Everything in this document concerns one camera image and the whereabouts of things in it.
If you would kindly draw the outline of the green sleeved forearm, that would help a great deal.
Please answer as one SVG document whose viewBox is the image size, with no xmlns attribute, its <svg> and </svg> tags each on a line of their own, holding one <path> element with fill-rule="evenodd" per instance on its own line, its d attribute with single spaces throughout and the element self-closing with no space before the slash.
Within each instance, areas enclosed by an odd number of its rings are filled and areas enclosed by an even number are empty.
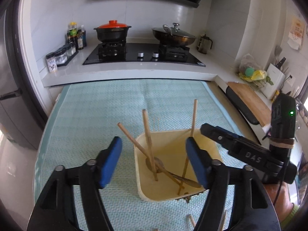
<svg viewBox="0 0 308 231">
<path fill-rule="evenodd" d="M 298 205 L 293 203 L 292 206 L 293 206 L 293 208 L 289 212 L 289 214 L 284 216 L 284 218 L 280 221 L 280 227 L 281 227 L 282 230 L 284 230 L 291 223 L 291 221 L 294 218 L 295 214 L 299 210 L 299 206 Z"/>
</svg>

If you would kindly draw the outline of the person right hand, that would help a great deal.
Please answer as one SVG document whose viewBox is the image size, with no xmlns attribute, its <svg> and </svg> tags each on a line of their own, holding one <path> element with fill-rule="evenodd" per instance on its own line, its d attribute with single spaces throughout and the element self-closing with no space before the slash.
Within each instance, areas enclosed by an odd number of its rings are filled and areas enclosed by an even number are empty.
<svg viewBox="0 0 308 231">
<path fill-rule="evenodd" d="M 284 221 L 294 208 L 294 204 L 290 202 L 288 185 L 283 182 L 281 188 L 278 184 L 267 184 L 264 188 L 273 202 L 278 220 Z"/>
</svg>

